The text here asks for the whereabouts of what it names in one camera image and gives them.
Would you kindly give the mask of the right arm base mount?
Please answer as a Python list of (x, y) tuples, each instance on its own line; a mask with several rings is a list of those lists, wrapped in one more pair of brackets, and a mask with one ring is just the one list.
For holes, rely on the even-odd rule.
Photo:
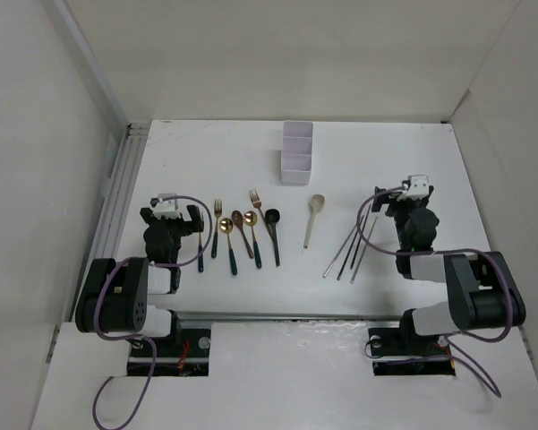
[(411, 325), (372, 326), (365, 355), (372, 361), (374, 376), (455, 376), (450, 347), (436, 335), (419, 336)]

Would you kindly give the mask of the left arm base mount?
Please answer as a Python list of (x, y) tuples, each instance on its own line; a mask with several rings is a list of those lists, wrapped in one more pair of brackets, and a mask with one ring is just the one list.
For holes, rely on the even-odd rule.
[[(209, 375), (211, 323), (191, 322), (174, 314), (169, 335), (154, 338), (157, 347), (155, 377), (206, 377)], [(147, 376), (152, 350), (147, 342), (132, 341), (126, 365), (128, 376)]]

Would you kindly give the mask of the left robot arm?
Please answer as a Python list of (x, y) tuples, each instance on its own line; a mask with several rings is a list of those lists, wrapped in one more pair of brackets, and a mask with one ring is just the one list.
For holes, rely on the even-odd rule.
[(162, 355), (173, 355), (183, 342), (175, 312), (148, 304), (150, 295), (172, 295), (179, 289), (177, 258), (183, 237), (204, 230), (200, 210), (186, 207), (189, 219), (172, 202), (153, 202), (140, 210), (147, 228), (144, 257), (120, 264), (111, 258), (91, 263), (75, 311), (80, 332), (151, 337)]

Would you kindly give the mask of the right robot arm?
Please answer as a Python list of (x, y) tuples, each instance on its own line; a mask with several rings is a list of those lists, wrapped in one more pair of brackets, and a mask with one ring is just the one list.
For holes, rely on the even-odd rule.
[(502, 253), (460, 249), (437, 252), (432, 245), (440, 220), (428, 208), (433, 192), (411, 198), (411, 183), (392, 189), (374, 189), (371, 210), (387, 207), (395, 223), (399, 249), (384, 253), (396, 259), (406, 279), (426, 280), (445, 287), (447, 299), (436, 305), (408, 309), (400, 318), (397, 343), (418, 352), (430, 337), (461, 333), (498, 342), (512, 327), (523, 325), (525, 302)]

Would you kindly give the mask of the beige spoon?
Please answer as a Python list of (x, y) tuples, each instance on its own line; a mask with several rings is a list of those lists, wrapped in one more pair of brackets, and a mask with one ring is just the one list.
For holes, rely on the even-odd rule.
[(307, 229), (306, 229), (305, 237), (303, 241), (304, 249), (307, 249), (309, 247), (316, 216), (322, 211), (325, 204), (326, 204), (325, 196), (319, 193), (314, 194), (309, 200), (309, 208), (310, 208), (311, 215), (308, 220)]

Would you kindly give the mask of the black spoon wooden handle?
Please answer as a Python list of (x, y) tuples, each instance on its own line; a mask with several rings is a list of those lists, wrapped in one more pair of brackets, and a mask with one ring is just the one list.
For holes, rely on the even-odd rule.
[(277, 224), (280, 221), (280, 213), (277, 209), (268, 209), (265, 212), (265, 218), (271, 230), (273, 249), (274, 249), (274, 255), (275, 255), (275, 263), (276, 263), (276, 266), (279, 267), (280, 266), (280, 254), (279, 254), (279, 248), (278, 248)]

